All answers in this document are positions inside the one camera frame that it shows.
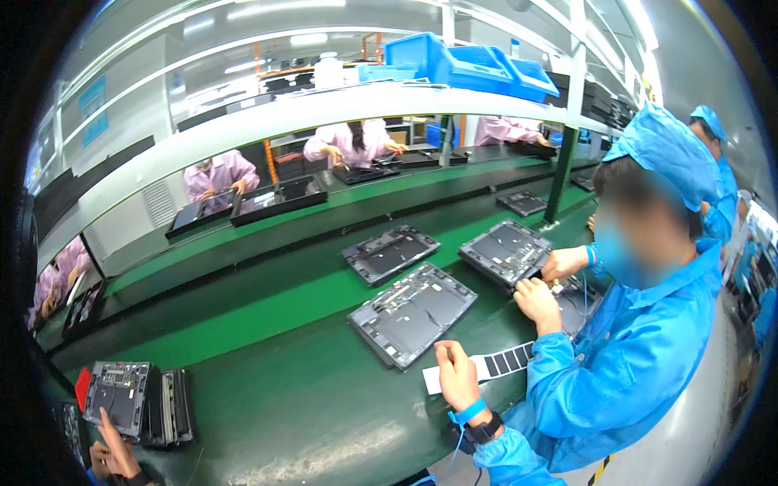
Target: long dark hair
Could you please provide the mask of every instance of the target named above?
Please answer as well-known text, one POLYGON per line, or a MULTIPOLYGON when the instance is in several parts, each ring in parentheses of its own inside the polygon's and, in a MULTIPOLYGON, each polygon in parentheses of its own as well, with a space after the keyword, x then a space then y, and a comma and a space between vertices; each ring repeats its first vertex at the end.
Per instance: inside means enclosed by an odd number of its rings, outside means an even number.
POLYGON ((349 126, 349 130, 351 130, 352 135, 351 146, 354 148, 354 150, 364 150, 365 141, 363 139, 364 132, 362 130, 362 122, 350 121, 347 123, 347 125, 349 126))

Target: black hair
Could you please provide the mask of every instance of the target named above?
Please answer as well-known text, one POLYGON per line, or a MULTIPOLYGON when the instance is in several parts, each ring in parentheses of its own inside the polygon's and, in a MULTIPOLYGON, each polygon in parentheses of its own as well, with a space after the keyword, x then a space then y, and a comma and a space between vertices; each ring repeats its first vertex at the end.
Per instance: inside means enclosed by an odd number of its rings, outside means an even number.
POLYGON ((361 121, 350 121, 347 123, 349 130, 351 130, 352 142, 351 146, 354 150, 364 150, 365 141, 363 139, 364 131, 362 130, 361 121))
POLYGON ((708 125, 708 122, 705 121, 705 118, 701 117, 691 117, 689 118, 689 126, 691 127, 694 124, 698 124, 702 130, 705 136, 710 140, 711 142, 714 140, 718 140, 719 143, 721 143, 721 139, 716 136, 716 134, 713 133, 713 130, 710 129, 710 125, 708 125))
MULTIPOLYGON (((614 180, 620 179, 624 174, 634 170, 643 170, 639 163, 635 162, 630 156, 620 157, 611 162, 601 163, 594 170, 591 180, 594 184, 594 192, 599 198, 605 192, 606 187, 614 180)), ((622 184, 614 186, 615 197, 619 203, 629 205, 634 208, 642 208, 654 196, 655 191, 646 183, 645 178, 631 177, 625 178, 622 184)), ((703 234, 703 218, 699 212, 694 212, 686 208, 686 218, 689 221, 689 239, 696 240, 703 234)), ((683 214, 678 214, 678 220, 681 221, 683 214)))

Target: green table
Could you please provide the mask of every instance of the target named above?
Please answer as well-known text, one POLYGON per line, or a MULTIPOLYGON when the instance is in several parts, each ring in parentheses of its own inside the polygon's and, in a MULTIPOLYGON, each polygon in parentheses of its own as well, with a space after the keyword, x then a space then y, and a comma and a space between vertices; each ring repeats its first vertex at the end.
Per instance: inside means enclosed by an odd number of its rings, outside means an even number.
MULTIPOLYGON (((550 183, 527 187, 545 195, 550 183)), ((450 452, 440 439, 447 406, 424 387, 421 370, 434 365, 433 354, 406 373, 386 369, 346 323, 377 290, 365 287, 338 251, 403 222, 438 239, 442 247, 429 261, 479 294, 446 338, 469 354, 488 353, 533 340, 534 326, 458 259, 457 248, 506 217, 541 230, 557 247, 591 241, 591 195, 571 188, 562 207, 569 214, 546 230, 541 213, 520 219, 497 207, 493 195, 417 213, 158 302, 55 360, 65 369, 95 358, 187 367, 197 443, 170 453, 136 448, 171 484, 393 484, 450 452), (266 278, 283 269, 282 281, 266 278), (273 336, 281 321, 297 326, 273 336)), ((481 389, 490 407, 505 411, 524 395, 526 373, 481 389)))

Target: overhead shelf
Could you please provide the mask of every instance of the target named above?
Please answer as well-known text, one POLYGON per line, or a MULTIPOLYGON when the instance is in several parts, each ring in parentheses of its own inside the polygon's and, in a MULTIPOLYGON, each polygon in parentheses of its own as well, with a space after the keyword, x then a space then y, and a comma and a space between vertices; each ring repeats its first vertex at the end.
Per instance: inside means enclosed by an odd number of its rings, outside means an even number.
MULTIPOLYGON (((207 121, 165 138, 102 179, 57 222, 41 242, 38 273, 87 226, 144 187, 193 162, 259 140, 309 128, 369 118, 414 114, 505 115, 566 123, 564 108, 467 89, 378 82, 305 96, 285 96, 207 121)), ((587 118, 580 126, 620 132, 587 118)))

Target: floor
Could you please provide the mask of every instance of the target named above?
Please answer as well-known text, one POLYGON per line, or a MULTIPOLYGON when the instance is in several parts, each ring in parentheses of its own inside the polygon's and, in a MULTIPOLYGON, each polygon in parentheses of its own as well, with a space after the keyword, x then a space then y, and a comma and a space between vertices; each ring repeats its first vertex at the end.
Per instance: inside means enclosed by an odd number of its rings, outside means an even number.
MULTIPOLYGON (((717 460, 730 431, 730 404, 737 389, 738 347, 735 329, 724 312, 727 296, 717 301, 708 346, 696 374, 673 408, 638 443, 616 453, 598 478, 600 486, 693 486, 717 460)), ((439 486, 472 486, 478 477, 472 458, 459 453, 432 465, 439 486)), ((569 486, 587 486, 601 464, 557 474, 569 486)), ((489 483, 489 474, 479 484, 489 483)))

